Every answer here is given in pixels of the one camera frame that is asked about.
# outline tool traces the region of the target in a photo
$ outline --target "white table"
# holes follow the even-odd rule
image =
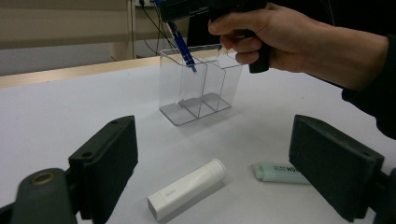
[[[158,109],[158,64],[98,66],[81,68],[92,76],[74,75],[78,68],[49,71],[36,84],[9,87],[11,81],[0,89],[0,206],[14,202],[26,176],[65,170],[91,136],[128,115],[136,119],[139,163],[107,223],[157,223],[147,197],[212,158],[227,169],[224,187],[169,223],[347,223],[312,186],[263,183],[253,175],[254,162],[288,162],[295,114],[322,119],[383,154],[385,173],[396,167],[396,141],[377,130],[375,119],[308,75],[252,75],[245,66],[232,108],[175,127]],[[67,72],[74,78],[53,78]],[[355,223],[372,223],[374,215],[369,210]]]

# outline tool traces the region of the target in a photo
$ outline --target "white tube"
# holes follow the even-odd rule
[[[189,200],[225,177],[221,161],[213,159],[192,173],[148,196],[148,207],[158,220],[168,216]]]
[[[261,161],[253,164],[257,179],[261,181],[309,184],[309,181],[291,164]]]

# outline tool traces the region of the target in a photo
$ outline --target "black sleeve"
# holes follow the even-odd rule
[[[362,91],[343,90],[342,97],[375,117],[378,130],[396,139],[396,35],[387,38],[389,50],[381,74]]]

